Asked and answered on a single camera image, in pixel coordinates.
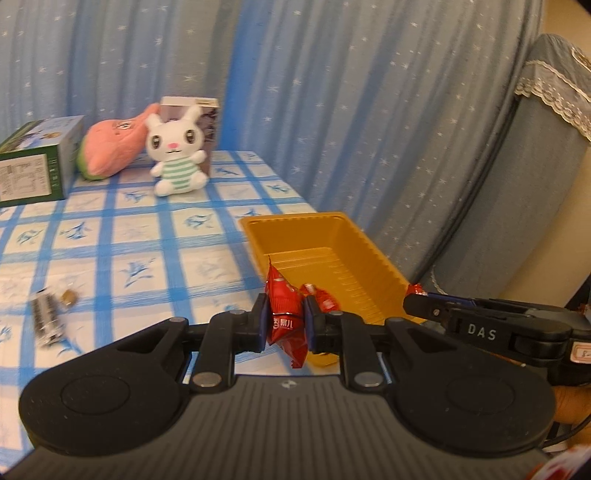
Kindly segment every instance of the rabbit ear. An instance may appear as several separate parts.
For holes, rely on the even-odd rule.
[[[195,123],[201,114],[201,107],[199,105],[191,105],[181,120],[189,120],[191,123]]]
[[[156,113],[149,114],[148,118],[146,119],[146,125],[148,126],[149,130],[153,130],[157,126],[162,125],[163,123],[164,122],[162,121],[160,116]]]

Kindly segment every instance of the rabbit eye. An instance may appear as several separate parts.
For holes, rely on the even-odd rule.
[[[195,130],[187,130],[185,132],[185,138],[188,143],[195,143]]]

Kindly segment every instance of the table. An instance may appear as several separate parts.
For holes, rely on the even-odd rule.
[[[252,152],[214,152],[205,189],[167,198],[153,194],[151,164],[142,155],[109,179],[77,179],[67,200],[0,210],[0,472],[31,448],[18,396],[34,375],[171,316],[250,310],[263,282],[238,220],[314,211]],[[80,296],[49,348],[27,304],[44,287]],[[320,370],[294,371],[272,346],[239,355],[236,372]]]

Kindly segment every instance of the green striped shirt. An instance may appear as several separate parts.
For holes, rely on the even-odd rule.
[[[162,178],[170,180],[174,190],[189,188],[191,175],[197,171],[197,166],[188,157],[178,158],[164,162]]]

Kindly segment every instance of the orange plastic tray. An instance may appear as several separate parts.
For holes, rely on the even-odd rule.
[[[406,278],[344,213],[265,215],[240,222],[263,278],[270,258],[294,287],[313,283],[366,323],[383,324],[389,317],[423,321],[402,308]],[[309,360],[316,365],[336,360],[333,355],[313,357]]]

